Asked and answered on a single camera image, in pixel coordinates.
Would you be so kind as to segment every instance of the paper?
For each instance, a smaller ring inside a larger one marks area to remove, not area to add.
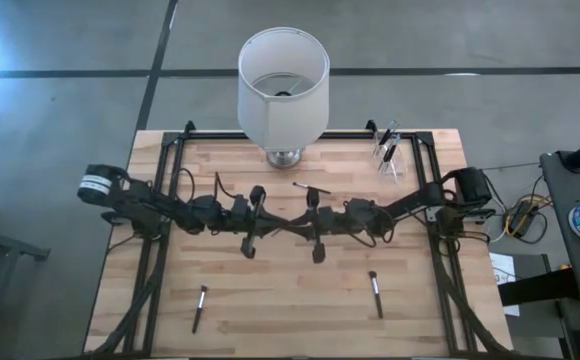
[[[497,285],[514,282],[516,280],[514,258],[512,256],[490,253],[490,261],[492,261],[492,268],[494,269],[494,276],[497,279]],[[506,315],[519,316],[519,305],[505,306],[503,312]]]

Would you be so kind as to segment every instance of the yellow cable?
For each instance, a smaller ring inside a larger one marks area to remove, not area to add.
[[[528,196],[524,196],[522,198],[520,198],[519,200],[517,200],[517,203],[514,204],[514,206],[512,208],[515,208],[516,206],[519,205],[519,203],[521,203],[523,200],[529,200],[532,203],[530,204],[531,209],[532,207],[534,207],[535,203],[538,205],[545,205],[545,204],[551,204],[552,201],[548,200],[548,198],[546,198],[545,196],[541,196],[541,195],[528,195]],[[519,229],[521,229],[521,226],[523,225],[523,223],[526,221],[526,219],[528,218],[528,214],[530,212],[526,212],[525,214],[523,214],[523,216],[521,217],[521,220],[519,221],[519,225],[517,225],[515,227],[515,229],[512,231],[512,233],[509,230],[509,226],[510,226],[510,214],[508,214],[506,216],[506,222],[505,222],[505,227],[504,227],[504,231],[506,232],[507,235],[509,236],[514,236]]]

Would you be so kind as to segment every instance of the white label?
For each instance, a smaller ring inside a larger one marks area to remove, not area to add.
[[[514,258],[508,255],[490,253],[490,261],[494,269],[497,285],[514,282],[517,277],[514,273]],[[519,316],[519,305],[505,306],[503,312],[511,316]]]
[[[201,309],[203,307],[203,299],[206,297],[206,292],[202,291],[201,292],[201,297],[199,298],[199,309]]]
[[[375,294],[379,293],[379,285],[377,284],[377,279],[372,278],[372,288]]]
[[[105,185],[107,187],[110,187],[110,185],[112,185],[112,181],[110,181],[104,177],[96,176],[96,175],[85,175],[83,177],[83,179],[81,179],[81,181],[94,182],[97,184]]]
[[[102,192],[106,195],[108,195],[110,193],[110,188],[108,188],[107,186],[103,186],[103,185],[89,182],[89,181],[82,182],[81,185],[79,185],[79,188],[96,190],[96,191]]]

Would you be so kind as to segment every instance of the table leg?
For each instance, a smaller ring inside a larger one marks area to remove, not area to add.
[[[26,242],[12,239],[7,236],[0,235],[0,248],[6,249],[6,251],[13,249],[18,252],[34,257],[37,261],[42,261],[48,258],[50,249],[42,249],[34,245],[30,245]]]
[[[503,306],[527,302],[573,298],[579,299],[579,288],[572,268],[549,272],[499,285]]]

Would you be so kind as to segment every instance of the pen holder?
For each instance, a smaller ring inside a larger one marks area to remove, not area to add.
[[[403,154],[399,148],[399,133],[394,133],[388,141],[380,145],[382,134],[375,134],[375,148],[372,153],[379,175],[395,184],[400,183],[406,175],[407,167],[403,161]]]

